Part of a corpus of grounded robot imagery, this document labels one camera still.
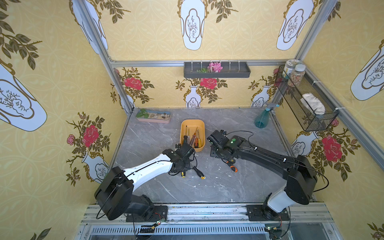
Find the yellow handle screwdriver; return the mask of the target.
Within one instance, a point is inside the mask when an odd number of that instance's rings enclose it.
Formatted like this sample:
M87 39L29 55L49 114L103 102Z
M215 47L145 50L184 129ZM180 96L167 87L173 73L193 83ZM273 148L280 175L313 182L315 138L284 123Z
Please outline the yellow handle screwdriver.
M198 135L198 148L201 148L202 147L202 141L201 141L201 138L200 138L200 132L197 133Z

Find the red blue handle screwdriver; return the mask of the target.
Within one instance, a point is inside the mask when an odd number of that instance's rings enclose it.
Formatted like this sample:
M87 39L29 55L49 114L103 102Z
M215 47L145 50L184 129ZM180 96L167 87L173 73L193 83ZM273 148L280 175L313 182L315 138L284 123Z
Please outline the red blue handle screwdriver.
M194 148L194 141L195 141L195 137L196 137L196 131L198 130L198 128L196 128L194 134L192 135L191 137L191 141L190 141L190 145Z

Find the yellow plastic storage box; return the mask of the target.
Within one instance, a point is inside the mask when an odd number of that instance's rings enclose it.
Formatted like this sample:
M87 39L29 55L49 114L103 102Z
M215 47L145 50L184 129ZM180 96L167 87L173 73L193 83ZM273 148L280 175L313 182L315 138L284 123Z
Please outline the yellow plastic storage box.
M180 144L189 140L197 153L202 152L206 144L205 123L202 120L189 119L181 124Z

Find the green black handle screwdriver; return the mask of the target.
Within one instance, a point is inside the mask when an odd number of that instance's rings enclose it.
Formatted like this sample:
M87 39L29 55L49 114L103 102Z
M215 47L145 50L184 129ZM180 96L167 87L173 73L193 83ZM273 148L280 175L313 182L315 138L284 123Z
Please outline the green black handle screwdriver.
M183 144L187 144L188 143L188 135L184 135L184 139L183 139Z

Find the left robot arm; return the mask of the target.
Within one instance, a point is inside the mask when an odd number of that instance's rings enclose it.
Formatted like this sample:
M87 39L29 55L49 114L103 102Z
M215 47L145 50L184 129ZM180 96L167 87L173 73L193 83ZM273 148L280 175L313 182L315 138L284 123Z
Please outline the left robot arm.
M189 144L179 144L175 150L166 149L139 166L124 170L112 168L95 192L102 213L97 215L97 219L105 216L112 221L123 214L132 214L149 220L155 214L153 202L145 195L134 195L134 191L159 175L177 175L190 170L190 157L194 154L195 150Z

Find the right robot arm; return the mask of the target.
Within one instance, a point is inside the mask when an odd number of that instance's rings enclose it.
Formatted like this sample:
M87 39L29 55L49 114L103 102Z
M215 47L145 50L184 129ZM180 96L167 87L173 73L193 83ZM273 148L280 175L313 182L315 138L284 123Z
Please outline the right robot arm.
M211 144L212 157L250 161L286 181L284 187L266 198L265 210L277 214L294 204L310 203L318 179L306 157L277 154L236 135L228 138L225 132L218 130L208 136L207 140Z

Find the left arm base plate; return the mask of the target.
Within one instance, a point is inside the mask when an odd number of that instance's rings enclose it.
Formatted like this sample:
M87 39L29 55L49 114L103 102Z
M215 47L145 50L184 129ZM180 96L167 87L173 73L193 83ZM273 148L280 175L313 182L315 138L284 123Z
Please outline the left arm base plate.
M167 220L168 218L168 206L166 205L155 205L151 210L146 212L144 215L132 214L127 217L127 220L134 220L138 223L154 223L160 219Z

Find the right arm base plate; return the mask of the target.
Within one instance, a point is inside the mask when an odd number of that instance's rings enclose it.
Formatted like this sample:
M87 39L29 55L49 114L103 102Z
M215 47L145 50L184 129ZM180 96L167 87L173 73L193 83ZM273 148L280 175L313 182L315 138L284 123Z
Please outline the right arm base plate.
M276 213L269 207L263 207L262 205L246 205L246 216L249 221L289 221L290 214L287 210L283 210L281 213Z

